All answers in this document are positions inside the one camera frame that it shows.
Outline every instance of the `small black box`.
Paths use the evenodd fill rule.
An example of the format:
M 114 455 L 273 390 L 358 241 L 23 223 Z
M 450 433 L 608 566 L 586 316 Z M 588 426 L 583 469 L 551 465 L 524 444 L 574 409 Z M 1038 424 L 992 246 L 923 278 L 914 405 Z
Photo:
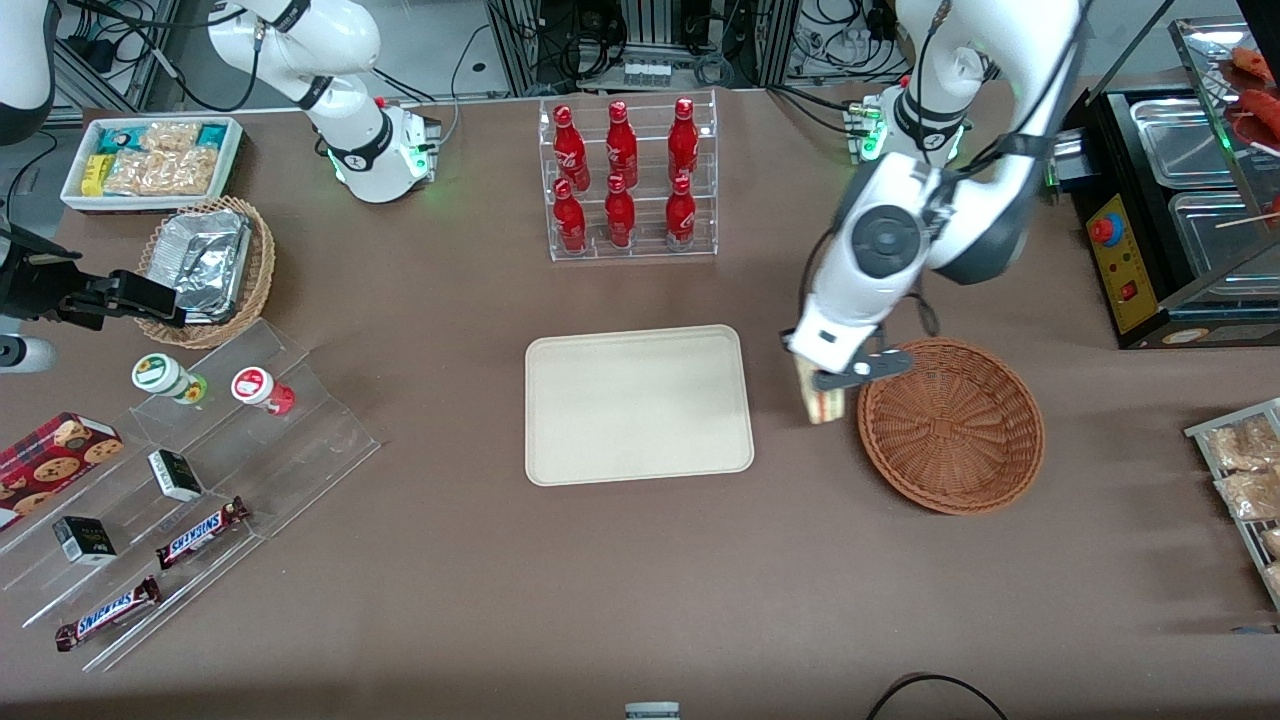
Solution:
M 160 483 L 160 492 L 182 502 L 200 500 L 200 480 L 191 470 L 187 459 L 172 450 L 157 450 L 147 456 L 151 474 Z
M 111 547 L 111 538 L 106 537 L 106 528 L 93 518 L 59 518 L 54 523 L 54 536 L 63 546 L 67 560 L 72 562 L 104 565 L 115 559 L 115 548 Z

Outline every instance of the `red emergency stop button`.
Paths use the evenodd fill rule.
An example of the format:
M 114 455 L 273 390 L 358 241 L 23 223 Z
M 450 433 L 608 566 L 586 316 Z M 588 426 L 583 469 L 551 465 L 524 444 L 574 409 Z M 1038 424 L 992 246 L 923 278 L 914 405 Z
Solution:
M 1098 245 L 1102 245 L 1103 242 L 1111 240 L 1111 236 L 1114 233 L 1115 228 L 1111 225 L 1111 220 L 1106 218 L 1102 218 L 1101 220 L 1094 220 L 1093 224 L 1089 225 L 1089 237 L 1093 240 L 1093 242 L 1097 242 Z
M 1103 247 L 1115 247 L 1123 237 L 1124 218 L 1116 213 L 1107 213 L 1089 224 L 1089 240 Z

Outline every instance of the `white robotic arm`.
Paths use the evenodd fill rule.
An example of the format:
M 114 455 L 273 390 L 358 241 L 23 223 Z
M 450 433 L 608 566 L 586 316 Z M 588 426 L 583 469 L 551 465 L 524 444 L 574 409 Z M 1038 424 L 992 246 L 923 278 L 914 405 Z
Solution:
M 1018 259 L 1037 168 L 1076 73 L 1079 15 L 1078 0 L 899 3 L 922 61 L 893 96 L 888 152 L 855 174 L 836 211 L 829 249 L 787 338 L 792 352 L 844 387 L 883 377 L 865 361 L 864 343 L 924 268 L 969 284 Z M 983 163 L 995 165 L 989 182 L 940 169 L 980 85 L 975 51 L 998 63 L 1015 94 L 1010 132 Z M 819 389 L 832 389 L 824 380 Z
M 351 73 L 378 61 L 374 18 L 349 0 L 219 3 L 209 19 L 214 49 L 256 73 L 306 111 L 329 145 L 338 178 L 366 202 L 388 202 L 435 174 L 440 127 L 401 108 L 380 108 Z

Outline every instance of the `red cookie package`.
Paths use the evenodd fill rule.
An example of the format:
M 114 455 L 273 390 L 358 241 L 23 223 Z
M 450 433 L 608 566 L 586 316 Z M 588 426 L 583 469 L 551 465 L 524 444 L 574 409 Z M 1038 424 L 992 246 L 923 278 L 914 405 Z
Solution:
M 123 447 L 113 428 L 61 413 L 14 446 L 0 450 L 0 530 Z

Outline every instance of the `yellow control panel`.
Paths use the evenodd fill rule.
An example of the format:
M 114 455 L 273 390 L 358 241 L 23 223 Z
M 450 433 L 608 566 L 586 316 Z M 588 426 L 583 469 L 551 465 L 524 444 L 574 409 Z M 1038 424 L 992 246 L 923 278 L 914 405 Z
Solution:
M 1126 333 L 1155 315 L 1160 305 L 1151 290 L 1151 278 L 1142 264 L 1120 196 L 1116 195 L 1094 213 L 1084 229 L 1089 233 L 1089 246 L 1098 261 L 1111 316 L 1116 319 L 1120 332 Z

